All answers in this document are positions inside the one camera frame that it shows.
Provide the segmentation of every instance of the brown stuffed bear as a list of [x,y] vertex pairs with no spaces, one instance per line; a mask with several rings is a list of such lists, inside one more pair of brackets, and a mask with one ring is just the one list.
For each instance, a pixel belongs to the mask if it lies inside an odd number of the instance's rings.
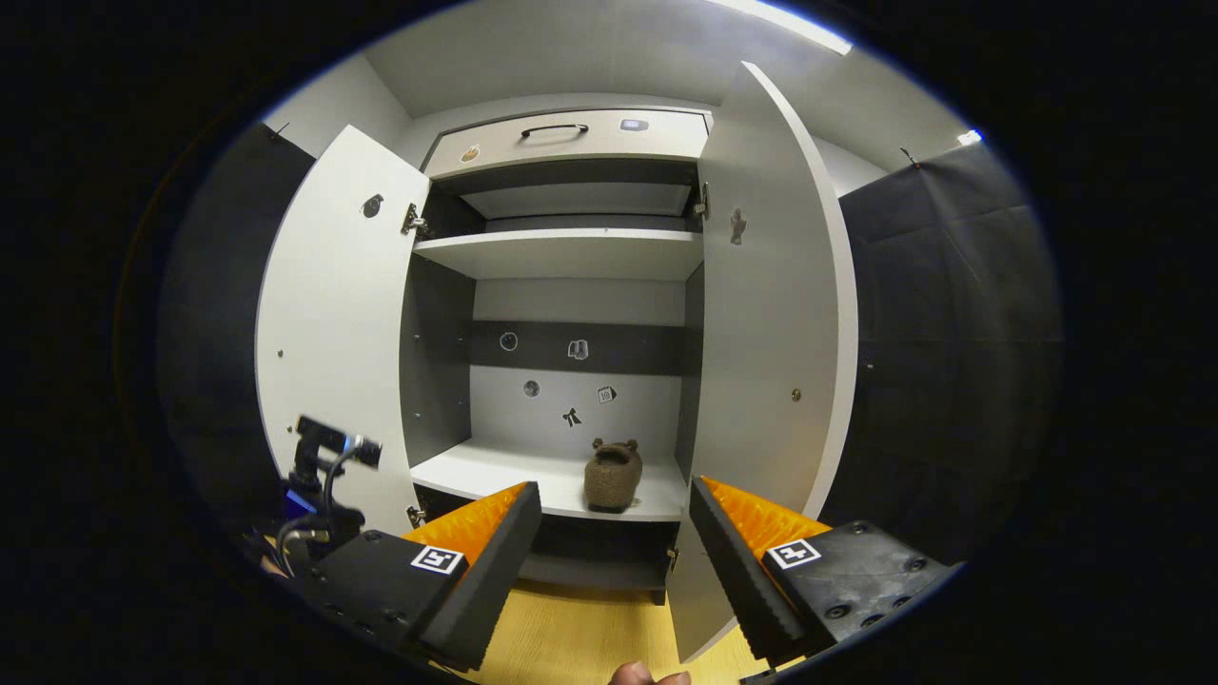
[[638,442],[592,441],[596,456],[583,467],[583,495],[588,508],[621,512],[635,500],[635,489],[643,477],[643,460],[638,457]]

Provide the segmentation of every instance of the ceiling light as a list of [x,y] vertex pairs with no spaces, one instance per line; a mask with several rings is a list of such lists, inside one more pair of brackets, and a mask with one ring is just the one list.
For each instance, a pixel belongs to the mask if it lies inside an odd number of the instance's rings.
[[716,5],[722,5],[725,7],[736,10],[738,12],[744,12],[745,15],[756,17],[759,20],[765,20],[772,24],[781,26],[787,30],[793,30],[799,35],[833,50],[838,55],[845,55],[850,51],[850,45],[840,37],[834,35],[832,32],[825,30],[823,28],[814,24],[812,22],[792,15],[786,10],[780,10],[777,7],[771,7],[764,2],[758,2],[756,0],[706,0],[708,2],[714,2]]

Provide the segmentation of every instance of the wooden floor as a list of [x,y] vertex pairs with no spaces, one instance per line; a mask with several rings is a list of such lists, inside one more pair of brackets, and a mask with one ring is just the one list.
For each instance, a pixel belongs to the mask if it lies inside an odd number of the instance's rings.
[[482,668],[460,675],[482,685],[605,685],[614,669],[632,661],[642,661],[657,679],[688,670],[693,685],[734,685],[767,668],[749,653],[739,626],[682,665],[669,607],[657,607],[644,592],[521,580],[508,596]]

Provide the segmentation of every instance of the ceiling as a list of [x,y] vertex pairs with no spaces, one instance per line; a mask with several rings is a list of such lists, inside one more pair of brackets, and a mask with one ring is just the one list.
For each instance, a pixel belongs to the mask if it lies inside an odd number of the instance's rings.
[[717,106],[756,63],[812,135],[893,171],[971,128],[896,69],[705,0],[475,0],[365,50],[410,117],[520,95],[632,93]]

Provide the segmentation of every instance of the hand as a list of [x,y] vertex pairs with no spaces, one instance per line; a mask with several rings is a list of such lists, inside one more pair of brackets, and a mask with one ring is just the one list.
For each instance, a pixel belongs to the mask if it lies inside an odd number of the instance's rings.
[[638,661],[619,665],[609,680],[609,685],[691,685],[691,683],[688,670],[674,673],[657,683],[652,680],[652,672]]

